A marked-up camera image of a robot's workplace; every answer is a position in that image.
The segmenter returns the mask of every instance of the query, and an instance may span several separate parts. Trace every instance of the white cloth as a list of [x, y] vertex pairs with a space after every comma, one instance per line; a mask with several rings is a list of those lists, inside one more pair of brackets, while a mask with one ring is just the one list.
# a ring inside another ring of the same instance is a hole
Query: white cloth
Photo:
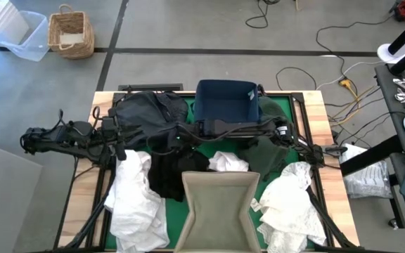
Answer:
[[149, 252], [169, 244], [165, 199], [149, 188], [151, 156], [125, 150], [105, 207], [112, 212], [110, 232], [117, 238], [117, 253]]
[[209, 159], [209, 169], [216, 171], [248, 171], [250, 165], [234, 153], [217, 151]]
[[297, 253], [307, 246], [307, 238], [323, 245], [326, 236], [306, 192], [311, 184], [310, 165], [289, 164], [271, 182], [260, 198], [263, 222], [257, 230], [264, 236], [269, 253]]

